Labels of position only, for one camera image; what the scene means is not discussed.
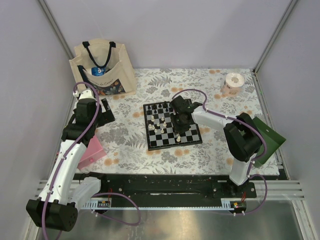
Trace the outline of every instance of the chessboard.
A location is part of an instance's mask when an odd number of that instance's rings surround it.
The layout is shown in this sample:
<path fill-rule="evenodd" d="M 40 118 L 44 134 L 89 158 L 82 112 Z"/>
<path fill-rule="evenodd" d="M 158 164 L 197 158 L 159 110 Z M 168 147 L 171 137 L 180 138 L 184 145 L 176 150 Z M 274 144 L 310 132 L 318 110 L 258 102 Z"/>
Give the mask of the chessboard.
<path fill-rule="evenodd" d="M 148 150 L 202 144 L 199 127 L 190 125 L 189 131 L 175 134 L 170 114 L 175 114 L 167 101 L 143 105 Z"/>

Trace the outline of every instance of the reflective metal surface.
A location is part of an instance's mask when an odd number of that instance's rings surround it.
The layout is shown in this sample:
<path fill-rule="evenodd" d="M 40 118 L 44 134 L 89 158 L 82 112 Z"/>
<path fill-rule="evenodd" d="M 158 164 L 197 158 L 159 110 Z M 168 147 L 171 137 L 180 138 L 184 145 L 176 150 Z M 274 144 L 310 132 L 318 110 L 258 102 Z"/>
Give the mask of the reflective metal surface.
<path fill-rule="evenodd" d="M 249 209 L 257 202 L 249 202 Z M 113 210 L 106 215 L 127 222 L 137 221 L 134 210 Z M 57 231 L 48 230 L 50 239 Z M 146 210 L 138 227 L 95 217 L 81 210 L 72 231 L 60 240 L 302 240 L 290 202 L 267 201 L 258 212 L 246 216 L 224 216 L 210 211 Z"/>

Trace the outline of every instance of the white wall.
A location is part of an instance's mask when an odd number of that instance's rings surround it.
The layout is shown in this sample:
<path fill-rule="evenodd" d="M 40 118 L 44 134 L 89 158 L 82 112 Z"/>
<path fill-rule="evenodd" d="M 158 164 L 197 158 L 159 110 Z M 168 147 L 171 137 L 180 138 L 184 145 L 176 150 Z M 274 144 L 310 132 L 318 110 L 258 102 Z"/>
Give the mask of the white wall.
<path fill-rule="evenodd" d="M 283 145 L 319 231 L 320 1 L 299 1 L 258 77 Z"/>
<path fill-rule="evenodd" d="M 69 47 L 124 43 L 135 68 L 253 68 L 290 0 L 46 0 Z"/>
<path fill-rule="evenodd" d="M 0 233 L 19 240 L 26 204 L 48 176 L 74 84 L 35 0 L 0 1 Z"/>

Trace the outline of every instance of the canvas tote bag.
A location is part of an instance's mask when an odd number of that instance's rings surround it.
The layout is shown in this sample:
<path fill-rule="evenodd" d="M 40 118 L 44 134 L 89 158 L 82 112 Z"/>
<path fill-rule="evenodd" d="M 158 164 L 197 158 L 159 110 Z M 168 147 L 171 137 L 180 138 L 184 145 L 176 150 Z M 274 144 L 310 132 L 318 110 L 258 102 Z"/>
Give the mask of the canvas tote bag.
<path fill-rule="evenodd" d="M 93 85 L 100 95 L 136 94 L 137 80 L 124 44 L 97 38 L 74 50 L 76 57 L 69 62 L 77 83 Z M 80 92 L 85 89 L 84 84 L 78 85 Z"/>

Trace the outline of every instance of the blue package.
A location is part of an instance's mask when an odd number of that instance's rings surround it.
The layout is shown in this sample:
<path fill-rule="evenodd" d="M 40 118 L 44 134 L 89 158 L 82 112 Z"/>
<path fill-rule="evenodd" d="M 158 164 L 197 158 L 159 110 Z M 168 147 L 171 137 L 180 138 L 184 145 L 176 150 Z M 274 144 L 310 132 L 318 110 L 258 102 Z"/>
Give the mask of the blue package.
<path fill-rule="evenodd" d="M 91 74 L 93 76 L 102 76 L 106 73 L 106 68 L 99 68 L 97 66 L 91 68 Z"/>

